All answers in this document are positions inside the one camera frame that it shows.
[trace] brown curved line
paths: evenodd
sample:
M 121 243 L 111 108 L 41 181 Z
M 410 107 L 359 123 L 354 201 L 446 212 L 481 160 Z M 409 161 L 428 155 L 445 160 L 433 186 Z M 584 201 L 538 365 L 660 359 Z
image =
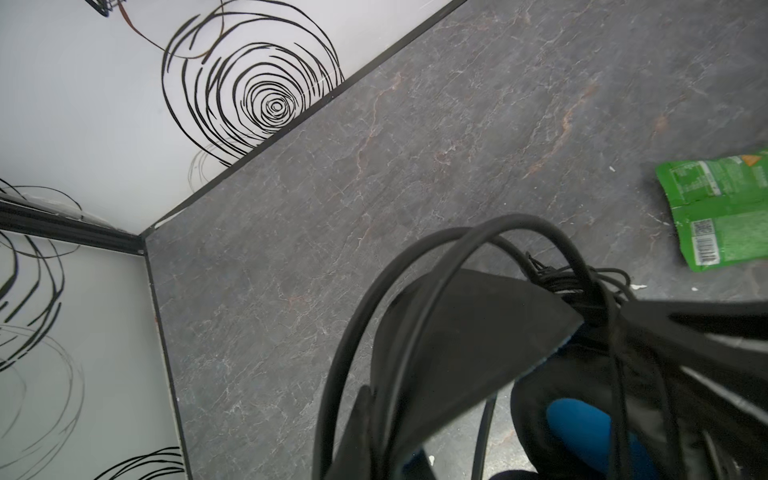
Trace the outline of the brown curved line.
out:
M 224 12 L 224 0 L 219 0 L 219 3 L 220 3 L 220 5 L 221 5 L 219 8 L 221 8 L 221 12 L 223 13 L 223 12 Z M 138 33 L 140 37 L 142 37 L 144 40 L 146 40 L 146 41 L 150 42 L 150 43 L 151 43 L 152 45 L 154 45 L 155 47 L 158 47 L 160 50 L 162 50 L 162 51 L 165 51 L 165 48 L 162 48 L 160 45 L 156 44 L 155 42 L 153 42 L 152 40 L 150 40 L 149 38 L 147 38 L 147 36 L 146 36 L 146 35 L 144 35 L 143 33 L 141 33 L 141 32 L 138 30 L 138 28 L 134 27 L 134 24 L 133 24 L 133 22 L 131 22 L 131 19 L 128 17 L 128 12 L 126 12 L 126 11 L 125 11 L 125 7 L 123 6 L 123 0 L 118 0 L 118 8 L 120 9 L 120 13 L 123 15 L 123 19 L 125 20 L 125 23 L 127 23 L 127 24 L 128 24 L 128 26 L 129 26 L 129 27 L 131 27 L 131 30 L 133 30 L 133 31 L 135 31 L 136 33 Z M 224 34 L 224 16 L 222 15 L 222 16 L 221 16 L 221 31 L 219 32 L 219 38 L 221 38 L 221 35 L 223 35 L 223 34 Z M 214 48 L 214 47 L 213 47 L 213 46 L 211 46 L 211 48 L 209 48 L 207 51 L 204 51 L 203 53 L 199 54 L 199 55 L 198 55 L 198 56 L 196 56 L 196 57 L 182 57 L 181 55 L 173 55 L 173 54 L 171 54 L 170 52 L 168 52 L 168 54 L 169 54 L 171 57 L 176 57 L 176 58 L 184 58 L 184 59 L 186 59 L 186 60 L 194 60 L 195 58 L 202 58 L 202 57 L 204 57 L 205 55 L 208 55 L 208 53 L 209 53 L 211 50 L 213 50 L 213 48 Z

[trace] black border strip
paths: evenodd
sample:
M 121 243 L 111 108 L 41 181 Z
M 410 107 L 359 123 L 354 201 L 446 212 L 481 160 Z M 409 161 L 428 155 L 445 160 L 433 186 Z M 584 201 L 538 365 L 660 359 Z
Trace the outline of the black border strip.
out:
M 355 83 L 360 81 L 361 78 L 365 77 L 367 74 L 372 72 L 376 67 L 378 67 L 379 65 L 387 61 L 395 53 L 402 50 L 407 44 L 416 40 L 422 33 L 432 28 L 437 22 L 441 21 L 443 18 L 446 17 L 446 15 L 456 10 L 464 2 L 466 2 L 466 0 L 451 0 L 446 6 L 444 6 L 443 8 L 440 8 L 431 17 L 427 18 L 425 21 L 419 24 L 419 26 L 417 26 L 416 28 L 408 32 L 408 34 L 400 38 L 398 41 L 393 43 L 392 46 L 387 48 L 385 51 L 380 53 L 376 58 L 374 58 L 373 60 L 368 62 L 365 66 L 363 66 L 354 74 L 352 74 L 352 76 L 350 76 L 344 82 L 342 82 L 341 85 L 331 90 L 331 92 L 328 93 L 328 95 L 326 95 L 323 98 L 320 98 L 317 102 L 315 102 L 315 104 L 307 108 L 298 117 L 294 118 L 293 121 L 291 121 L 288 125 L 283 127 L 282 130 L 278 131 L 271 137 L 267 138 L 262 144 L 254 148 L 251 152 L 249 152 L 243 158 L 236 161 L 234 164 L 232 164 L 231 167 L 228 167 L 225 171 L 221 172 L 218 176 L 216 176 L 216 178 L 214 178 L 207 184 L 203 185 L 198 191 L 191 194 L 186 200 L 178 204 L 170 212 L 160 217 L 157 221 L 153 222 L 151 226 L 149 226 L 145 231 L 141 233 L 141 236 L 143 238 L 146 238 L 157 229 L 158 223 L 161 223 L 164 220 L 167 220 L 168 218 L 172 217 L 173 215 L 181 212 L 183 209 L 189 207 L 191 204 L 197 201 L 200 197 L 202 197 L 209 191 L 213 190 L 214 187 L 216 187 L 218 184 L 224 181 L 231 174 L 238 171 L 240 168 L 242 168 L 245 164 L 247 164 L 252 159 L 254 159 L 261 152 L 265 151 L 272 144 L 277 142 L 280 138 L 285 137 L 286 134 L 288 134 L 294 128 L 301 125 L 307 118 L 317 113 L 317 111 L 320 108 L 323 108 L 326 105 L 328 105 L 328 103 L 330 103 L 331 100 L 333 100 L 334 98 L 344 93 L 346 90 L 352 87 Z
M 170 359 L 168 358 L 168 347 L 165 342 L 165 332 L 163 331 L 163 322 L 160 320 L 160 304 L 157 303 L 157 292 L 154 290 L 154 278 L 152 277 L 152 266 L 149 261 L 147 244 L 142 239 L 144 246 L 144 262 L 147 264 L 147 279 L 149 280 L 149 290 L 152 295 L 152 305 L 154 307 L 154 320 L 157 324 L 157 333 L 160 335 L 160 346 L 163 350 L 163 360 L 165 361 L 165 374 L 168 379 L 168 388 L 170 389 L 170 403 L 174 408 L 174 417 L 176 418 L 176 433 L 179 436 L 179 446 L 181 447 L 181 457 L 184 460 L 184 470 L 186 470 L 187 480 L 192 479 L 192 468 L 190 467 L 190 456 L 187 451 L 187 440 L 184 438 L 184 429 L 181 424 L 181 413 L 179 412 L 179 398 L 176 394 L 176 385 L 174 384 L 174 374 L 170 370 Z
M 144 240 L 132 233 L 0 201 L 0 230 L 51 238 L 133 255 L 144 254 Z

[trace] food wrapper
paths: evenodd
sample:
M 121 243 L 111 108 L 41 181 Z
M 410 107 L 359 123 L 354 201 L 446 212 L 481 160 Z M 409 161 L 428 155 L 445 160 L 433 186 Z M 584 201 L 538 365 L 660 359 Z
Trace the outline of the food wrapper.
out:
M 768 257 L 767 170 L 768 150 L 656 168 L 693 271 Z

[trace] green snack bag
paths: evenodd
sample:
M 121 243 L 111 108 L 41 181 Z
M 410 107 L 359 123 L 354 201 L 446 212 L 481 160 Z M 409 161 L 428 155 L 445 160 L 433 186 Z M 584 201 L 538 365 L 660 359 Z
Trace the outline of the green snack bag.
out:
M 768 150 L 656 167 L 693 271 L 768 257 L 766 170 Z

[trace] barcode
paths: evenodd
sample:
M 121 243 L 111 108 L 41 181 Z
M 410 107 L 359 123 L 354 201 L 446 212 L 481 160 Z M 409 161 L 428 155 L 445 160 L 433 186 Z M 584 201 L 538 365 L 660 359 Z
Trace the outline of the barcode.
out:
M 698 235 L 711 235 L 712 233 L 715 233 L 715 225 L 711 218 L 691 222 L 690 229 L 692 230 L 694 237 Z
M 717 265 L 720 263 L 720 251 L 717 248 L 717 237 L 700 235 L 694 237 L 694 256 L 696 265 Z

